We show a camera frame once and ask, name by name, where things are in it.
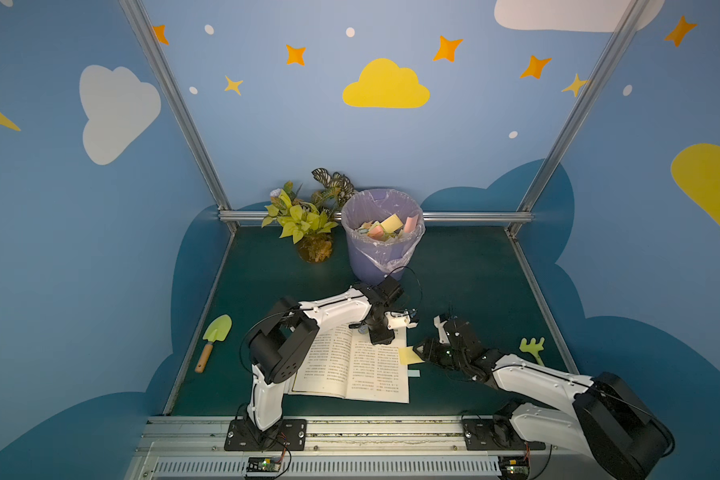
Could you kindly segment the yellow sticky note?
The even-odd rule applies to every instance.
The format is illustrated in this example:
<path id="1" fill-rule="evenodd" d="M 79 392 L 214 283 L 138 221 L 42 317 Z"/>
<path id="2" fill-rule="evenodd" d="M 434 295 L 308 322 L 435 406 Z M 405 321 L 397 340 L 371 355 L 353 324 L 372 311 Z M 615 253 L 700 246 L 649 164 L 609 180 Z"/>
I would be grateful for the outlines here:
<path id="1" fill-rule="evenodd" d="M 398 356 L 400 364 L 404 366 L 424 363 L 424 360 L 417 354 L 413 347 L 399 348 Z"/>

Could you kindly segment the pink sticky note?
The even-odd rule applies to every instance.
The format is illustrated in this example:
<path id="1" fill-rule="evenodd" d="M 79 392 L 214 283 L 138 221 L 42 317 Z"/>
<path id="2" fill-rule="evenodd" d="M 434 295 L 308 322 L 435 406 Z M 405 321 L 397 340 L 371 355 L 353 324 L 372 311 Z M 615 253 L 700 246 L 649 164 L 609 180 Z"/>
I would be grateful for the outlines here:
<path id="1" fill-rule="evenodd" d="M 403 232 L 404 232 L 404 233 L 413 233 L 413 232 L 416 230 L 416 228 L 417 228 L 418 220 L 419 220 L 419 216 L 418 216 L 418 215 L 414 215 L 414 216 L 412 216 L 412 217 L 408 217 L 408 218 L 406 219 L 405 225 L 404 225 L 404 227 L 403 227 Z"/>

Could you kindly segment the paperback book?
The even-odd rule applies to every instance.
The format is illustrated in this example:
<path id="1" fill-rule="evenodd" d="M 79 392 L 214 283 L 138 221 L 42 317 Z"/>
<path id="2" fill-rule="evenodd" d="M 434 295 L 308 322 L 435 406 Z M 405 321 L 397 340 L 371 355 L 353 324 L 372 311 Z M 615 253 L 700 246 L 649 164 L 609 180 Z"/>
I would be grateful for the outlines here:
<path id="1" fill-rule="evenodd" d="M 320 331 L 286 393 L 407 404 L 407 367 L 399 358 L 407 336 L 404 330 L 393 334 L 389 345 L 374 345 L 357 329 Z"/>

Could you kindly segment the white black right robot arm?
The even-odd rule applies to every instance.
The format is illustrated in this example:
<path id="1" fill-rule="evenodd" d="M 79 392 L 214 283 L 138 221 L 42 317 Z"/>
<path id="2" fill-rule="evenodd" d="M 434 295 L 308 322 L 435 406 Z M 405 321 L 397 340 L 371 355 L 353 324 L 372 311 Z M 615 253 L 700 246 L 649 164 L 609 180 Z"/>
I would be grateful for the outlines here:
<path id="1" fill-rule="evenodd" d="M 615 479 L 644 479 L 676 447 L 674 435 L 619 376 L 572 374 L 486 348 L 472 326 L 437 317 L 435 338 L 415 355 L 495 390 L 527 397 L 502 418 L 520 439 L 562 447 L 592 458 Z"/>

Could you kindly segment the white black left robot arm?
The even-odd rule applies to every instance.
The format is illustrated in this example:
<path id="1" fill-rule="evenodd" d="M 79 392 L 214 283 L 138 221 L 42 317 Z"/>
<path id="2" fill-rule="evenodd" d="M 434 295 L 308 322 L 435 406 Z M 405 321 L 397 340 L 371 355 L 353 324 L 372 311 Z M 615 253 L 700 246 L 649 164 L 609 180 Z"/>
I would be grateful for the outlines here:
<path id="1" fill-rule="evenodd" d="M 253 378 L 250 429 L 273 432 L 287 394 L 408 402 L 397 350 L 414 322 L 394 306 L 402 293 L 387 277 L 322 300 L 280 299 L 244 338 Z"/>

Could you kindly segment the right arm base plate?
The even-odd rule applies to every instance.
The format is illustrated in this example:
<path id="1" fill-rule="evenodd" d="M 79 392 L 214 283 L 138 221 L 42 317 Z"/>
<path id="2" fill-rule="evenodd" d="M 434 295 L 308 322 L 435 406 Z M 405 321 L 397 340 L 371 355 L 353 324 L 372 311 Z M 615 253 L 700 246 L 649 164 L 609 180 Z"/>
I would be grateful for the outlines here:
<path id="1" fill-rule="evenodd" d="M 460 424 L 466 448 L 469 451 L 542 451 L 543 442 L 526 442 L 506 420 L 492 418 L 462 418 Z"/>

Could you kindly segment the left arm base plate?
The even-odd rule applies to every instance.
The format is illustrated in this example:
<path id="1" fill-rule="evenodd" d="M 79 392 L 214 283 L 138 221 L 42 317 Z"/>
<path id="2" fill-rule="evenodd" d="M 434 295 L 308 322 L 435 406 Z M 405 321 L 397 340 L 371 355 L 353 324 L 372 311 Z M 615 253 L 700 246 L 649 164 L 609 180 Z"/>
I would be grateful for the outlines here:
<path id="1" fill-rule="evenodd" d="M 308 422 L 283 418 L 267 430 L 260 430 L 249 418 L 230 422 L 224 442 L 225 451 L 274 451 L 285 446 L 291 452 L 305 448 Z"/>

